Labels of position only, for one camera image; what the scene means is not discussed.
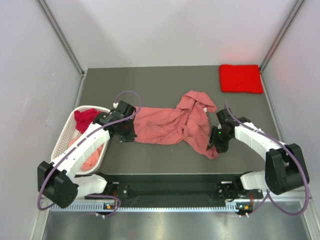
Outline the salmon pink t shirt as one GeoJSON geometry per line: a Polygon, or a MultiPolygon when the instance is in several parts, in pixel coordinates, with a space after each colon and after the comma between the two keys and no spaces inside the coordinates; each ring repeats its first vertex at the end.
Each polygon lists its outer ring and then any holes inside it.
{"type": "Polygon", "coordinates": [[[143,144],[174,145],[182,141],[210,160],[218,157],[208,147],[211,126],[207,113],[217,106],[204,92],[189,91],[175,108],[142,107],[134,119],[135,141],[143,144]]]}

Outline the white plastic laundry basket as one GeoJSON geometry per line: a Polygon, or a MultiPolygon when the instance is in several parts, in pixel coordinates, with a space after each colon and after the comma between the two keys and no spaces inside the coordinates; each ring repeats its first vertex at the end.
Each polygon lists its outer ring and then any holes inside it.
{"type": "MultiPolygon", "coordinates": [[[[76,121],[74,118],[74,111],[76,111],[76,110],[85,111],[88,109],[96,109],[97,111],[101,111],[101,112],[105,112],[105,113],[110,112],[110,110],[107,108],[100,107],[100,106],[93,106],[93,105],[82,105],[82,106],[75,108],[70,113],[70,115],[69,115],[63,129],[62,129],[62,132],[60,133],[60,136],[55,144],[55,147],[54,147],[53,152],[51,154],[52,160],[55,159],[56,157],[60,156],[61,154],[63,154],[68,149],[68,147],[70,147],[82,135],[82,133],[80,133],[76,129],[76,121]]],[[[108,142],[103,144],[102,152],[100,154],[98,162],[92,170],[81,171],[81,168],[80,168],[78,170],[77,174],[78,175],[88,175],[88,174],[92,174],[92,173],[96,172],[102,164],[103,157],[105,155],[107,146],[108,146],[108,142]]]]}

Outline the left aluminium frame post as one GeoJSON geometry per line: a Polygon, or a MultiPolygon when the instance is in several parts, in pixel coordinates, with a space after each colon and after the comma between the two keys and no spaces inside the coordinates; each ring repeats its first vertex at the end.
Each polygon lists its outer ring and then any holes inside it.
{"type": "Polygon", "coordinates": [[[81,67],[74,51],[72,50],[67,38],[65,37],[63,31],[61,30],[56,18],[54,17],[49,5],[45,0],[36,0],[35,1],[42,12],[44,13],[46,19],[48,20],[50,26],[53,29],[53,32],[57,36],[59,42],[61,43],[63,49],[65,50],[66,54],[68,55],[69,59],[71,60],[73,66],[75,67],[76,71],[83,76],[85,74],[85,70],[81,67]]]}

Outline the crimson crumpled t shirt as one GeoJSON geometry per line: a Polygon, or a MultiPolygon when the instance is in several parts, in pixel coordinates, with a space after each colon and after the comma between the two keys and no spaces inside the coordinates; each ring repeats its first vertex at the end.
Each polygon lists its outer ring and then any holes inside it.
{"type": "Polygon", "coordinates": [[[83,134],[88,129],[89,125],[93,122],[93,120],[96,118],[96,116],[101,113],[101,111],[98,111],[94,108],[90,108],[83,111],[75,110],[73,113],[76,122],[75,128],[81,134],[83,134]]]}

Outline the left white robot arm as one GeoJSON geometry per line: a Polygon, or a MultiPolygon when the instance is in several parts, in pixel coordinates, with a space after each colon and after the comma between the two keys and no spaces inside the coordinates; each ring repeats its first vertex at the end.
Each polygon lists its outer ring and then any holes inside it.
{"type": "Polygon", "coordinates": [[[67,150],[51,162],[43,161],[37,167],[39,197],[45,196],[64,209],[75,199],[98,194],[109,198],[114,191],[111,183],[99,174],[78,177],[85,161],[113,136],[121,142],[136,138],[134,118],[139,108],[120,101],[110,112],[99,113],[87,130],[67,150]]]}

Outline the aluminium frame post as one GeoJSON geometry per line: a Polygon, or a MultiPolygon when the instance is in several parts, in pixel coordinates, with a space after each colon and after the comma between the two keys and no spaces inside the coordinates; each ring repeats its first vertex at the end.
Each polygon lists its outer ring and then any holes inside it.
{"type": "Polygon", "coordinates": [[[66,54],[68,55],[69,59],[71,60],[73,66],[75,67],[76,71],[83,76],[85,74],[85,70],[81,67],[74,51],[72,50],[67,38],[65,37],[63,31],[61,30],[56,18],[54,17],[49,5],[45,0],[36,0],[35,1],[42,12],[44,13],[46,19],[48,20],[50,26],[53,29],[53,32],[57,36],[59,42],[61,43],[63,49],[65,50],[66,54]]]}
{"type": "Polygon", "coordinates": [[[280,43],[283,41],[284,37],[286,36],[286,33],[290,29],[291,25],[293,24],[294,20],[298,16],[299,12],[301,11],[305,3],[306,3],[306,0],[296,0],[294,2],[293,7],[289,11],[288,16],[285,18],[285,21],[281,25],[281,28],[279,29],[274,41],[272,42],[270,48],[268,49],[266,56],[264,57],[262,63],[259,65],[260,73],[262,73],[267,67],[268,63],[272,59],[277,48],[279,47],[280,43]]]}

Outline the folded red t shirt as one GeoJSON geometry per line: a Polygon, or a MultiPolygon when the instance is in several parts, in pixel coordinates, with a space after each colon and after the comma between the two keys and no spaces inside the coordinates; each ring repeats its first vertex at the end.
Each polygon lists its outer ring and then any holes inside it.
{"type": "Polygon", "coordinates": [[[224,93],[262,94],[264,92],[258,65],[219,66],[219,81],[224,93]]]}

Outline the right aluminium frame post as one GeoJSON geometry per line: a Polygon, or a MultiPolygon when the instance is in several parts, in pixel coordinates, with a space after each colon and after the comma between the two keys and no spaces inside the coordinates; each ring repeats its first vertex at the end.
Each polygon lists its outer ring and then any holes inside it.
{"type": "Polygon", "coordinates": [[[285,18],[285,21],[281,25],[281,28],[279,29],[274,41],[272,42],[270,48],[268,49],[266,56],[264,57],[262,63],[259,65],[260,73],[262,73],[267,67],[268,63],[272,59],[277,48],[279,47],[280,43],[283,41],[284,37],[286,36],[286,33],[290,29],[291,25],[293,24],[294,20],[298,16],[299,12],[301,11],[305,3],[306,3],[306,0],[296,0],[294,2],[293,7],[289,11],[288,16],[285,18]]]}

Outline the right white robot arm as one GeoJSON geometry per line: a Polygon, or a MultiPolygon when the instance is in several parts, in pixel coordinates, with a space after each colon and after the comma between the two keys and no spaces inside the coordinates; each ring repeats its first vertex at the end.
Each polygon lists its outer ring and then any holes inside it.
{"type": "Polygon", "coordinates": [[[309,173],[299,145],[285,144],[267,135],[245,117],[236,118],[228,108],[217,114],[218,126],[211,128],[208,148],[220,153],[229,149],[232,139],[244,143],[265,162],[262,171],[249,171],[231,181],[227,198],[245,198],[252,190],[269,190],[275,195],[308,185],[309,173]]]}

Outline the light pink t shirt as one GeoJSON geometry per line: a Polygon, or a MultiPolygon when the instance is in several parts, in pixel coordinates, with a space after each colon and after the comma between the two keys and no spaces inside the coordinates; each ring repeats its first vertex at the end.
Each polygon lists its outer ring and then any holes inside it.
{"type": "Polygon", "coordinates": [[[92,170],[98,163],[104,145],[99,146],[80,167],[82,172],[92,170]]]}

